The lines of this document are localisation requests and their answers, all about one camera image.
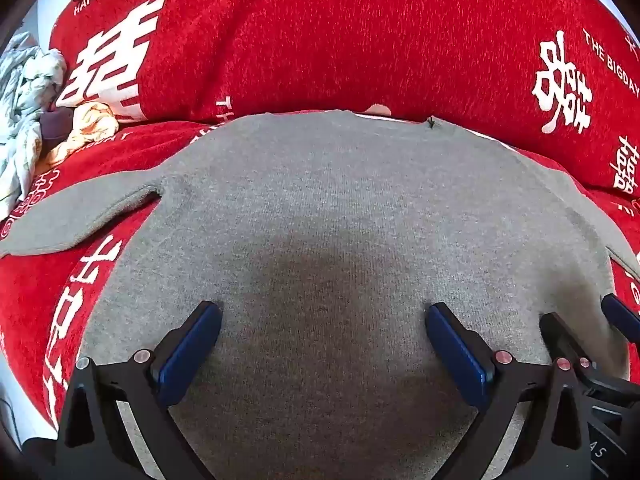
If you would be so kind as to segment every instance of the black cable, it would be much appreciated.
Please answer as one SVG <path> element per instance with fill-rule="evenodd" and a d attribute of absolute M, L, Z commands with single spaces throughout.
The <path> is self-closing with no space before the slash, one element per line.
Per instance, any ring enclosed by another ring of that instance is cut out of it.
<path fill-rule="evenodd" d="M 15 438 L 16 438 L 16 446 L 18 446 L 18 449 L 22 449 L 22 444 L 20 443 L 20 434 L 18 433 L 18 424 L 15 421 L 15 413 L 14 413 L 14 407 L 9 404 L 9 402 L 5 399 L 0 399 L 0 402 L 3 402 L 4 404 L 6 404 L 6 406 L 9 408 L 9 411 L 11 412 L 11 419 L 12 422 L 14 423 L 14 433 L 15 433 Z M 9 429 L 7 428 L 7 426 L 4 424 L 4 420 L 2 417 L 0 417 L 0 424 L 2 424 L 2 427 L 4 428 L 4 430 L 9 433 Z"/>

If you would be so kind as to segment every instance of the blue gripper pad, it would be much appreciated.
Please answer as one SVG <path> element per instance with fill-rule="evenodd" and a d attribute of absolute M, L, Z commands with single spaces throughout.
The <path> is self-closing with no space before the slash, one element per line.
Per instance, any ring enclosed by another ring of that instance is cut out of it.
<path fill-rule="evenodd" d="M 629 342 L 640 344 L 640 317 L 627 308 L 615 294 L 607 294 L 600 303 L 607 320 L 626 337 Z"/>
<path fill-rule="evenodd" d="M 458 330 L 469 332 L 443 303 L 436 303 L 426 313 L 427 336 L 465 402 L 482 410 L 489 404 L 488 389 L 493 373 L 474 358 L 447 317 L 452 317 L 451 321 L 457 323 Z"/>
<path fill-rule="evenodd" d="M 182 338 L 159 369 L 156 397 L 161 405 L 173 406 L 182 400 L 198 368 L 215 346 L 221 326 L 219 306 L 203 301 L 182 327 L 171 331 Z"/>

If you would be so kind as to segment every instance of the blue rubber pad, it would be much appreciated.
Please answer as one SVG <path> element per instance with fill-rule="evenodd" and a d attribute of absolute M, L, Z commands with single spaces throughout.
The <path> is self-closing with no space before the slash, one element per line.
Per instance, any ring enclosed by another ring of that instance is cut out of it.
<path fill-rule="evenodd" d="M 216 344 L 221 326 L 222 311 L 211 303 L 160 370 L 157 397 L 163 406 L 173 406 L 182 400 L 198 368 Z"/>
<path fill-rule="evenodd" d="M 626 337 L 629 342 L 640 344 L 640 317 L 627 308 L 614 294 L 607 294 L 600 303 L 607 320 Z"/>
<path fill-rule="evenodd" d="M 427 311 L 426 328 L 431 345 L 465 402 L 479 410 L 487 407 L 489 392 L 484 369 L 435 305 Z"/>

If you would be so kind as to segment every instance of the orange cloth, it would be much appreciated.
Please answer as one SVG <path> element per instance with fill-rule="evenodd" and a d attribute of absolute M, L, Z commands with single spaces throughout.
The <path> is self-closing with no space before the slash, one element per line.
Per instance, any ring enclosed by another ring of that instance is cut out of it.
<path fill-rule="evenodd" d="M 38 161 L 35 173 L 43 174 L 55 168 L 89 142 L 113 137 L 119 127 L 118 120 L 106 104 L 98 102 L 81 104 L 74 111 L 73 129 L 69 136 Z"/>

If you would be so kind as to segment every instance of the crumpled cloth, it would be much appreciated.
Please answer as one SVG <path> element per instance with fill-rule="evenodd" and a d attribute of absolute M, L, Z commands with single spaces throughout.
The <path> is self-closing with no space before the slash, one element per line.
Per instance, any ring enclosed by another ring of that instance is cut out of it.
<path fill-rule="evenodd" d="M 55 168 L 69 155 L 89 142 L 113 137 L 120 125 L 111 108 L 99 102 L 81 104 L 74 111 L 74 125 L 64 142 L 53 148 L 38 162 L 36 174 Z"/>
<path fill-rule="evenodd" d="M 29 32 L 12 37 L 0 56 L 0 220 L 29 193 L 42 146 L 38 117 L 65 70 L 60 51 L 44 52 Z"/>

